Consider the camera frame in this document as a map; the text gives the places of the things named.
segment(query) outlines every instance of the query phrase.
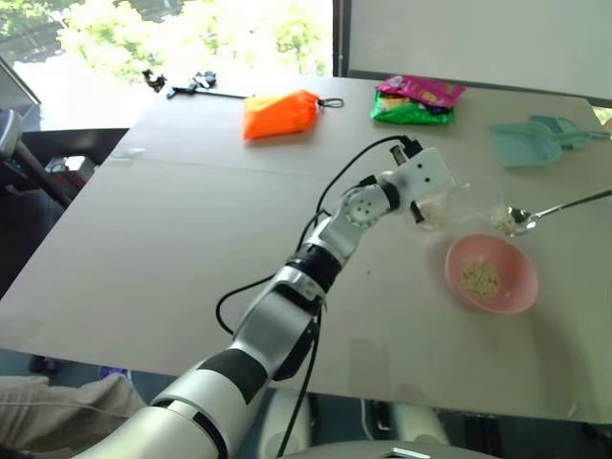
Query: silver robot arm segment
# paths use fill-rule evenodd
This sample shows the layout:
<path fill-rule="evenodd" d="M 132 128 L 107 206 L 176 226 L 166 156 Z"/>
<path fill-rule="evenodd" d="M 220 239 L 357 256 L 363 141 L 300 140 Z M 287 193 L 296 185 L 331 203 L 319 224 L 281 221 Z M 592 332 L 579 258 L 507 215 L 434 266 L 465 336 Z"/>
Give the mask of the silver robot arm segment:
<path fill-rule="evenodd" d="M 231 346 L 199 362 L 78 459 L 208 459 L 240 447 L 271 380 L 291 378 L 318 333 L 314 317 L 361 236 L 389 212 L 452 183 L 428 148 L 342 195 L 241 319 Z"/>

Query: floor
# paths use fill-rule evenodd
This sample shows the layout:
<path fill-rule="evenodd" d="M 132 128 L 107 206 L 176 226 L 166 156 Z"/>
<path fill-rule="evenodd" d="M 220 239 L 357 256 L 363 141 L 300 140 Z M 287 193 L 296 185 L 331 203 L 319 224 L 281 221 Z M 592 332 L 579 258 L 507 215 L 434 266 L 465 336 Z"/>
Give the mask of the floor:
<path fill-rule="evenodd" d="M 0 350 L 0 375 L 26 376 L 29 356 Z M 95 365 L 63 361 L 61 370 L 53 378 L 56 385 L 78 386 L 95 381 L 98 368 Z M 173 377 L 134 372 L 133 382 L 142 398 L 150 402 L 153 397 L 174 380 Z M 322 445 L 347 440 L 362 440 L 360 402 L 342 397 L 318 396 L 317 423 L 313 430 L 315 444 Z M 466 416 L 462 413 L 440 412 L 447 435 L 457 447 L 479 449 L 475 432 L 487 418 Z M 498 441 L 505 459 L 610 459 L 610 426 L 596 430 L 595 439 L 591 427 L 579 423 L 545 421 L 515 417 L 500 417 L 496 424 Z M 239 459 L 254 457 L 263 410 L 253 424 L 251 432 L 239 451 Z"/>

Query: person's leg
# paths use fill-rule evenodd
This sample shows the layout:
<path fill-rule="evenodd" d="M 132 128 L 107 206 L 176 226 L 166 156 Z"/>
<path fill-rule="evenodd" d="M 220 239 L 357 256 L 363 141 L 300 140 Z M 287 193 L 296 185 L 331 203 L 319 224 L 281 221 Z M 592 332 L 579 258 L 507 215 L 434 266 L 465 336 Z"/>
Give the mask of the person's leg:
<path fill-rule="evenodd" d="M 0 377 L 0 444 L 36 452 L 87 448 L 144 406 L 125 377 L 79 388 L 44 377 Z"/>

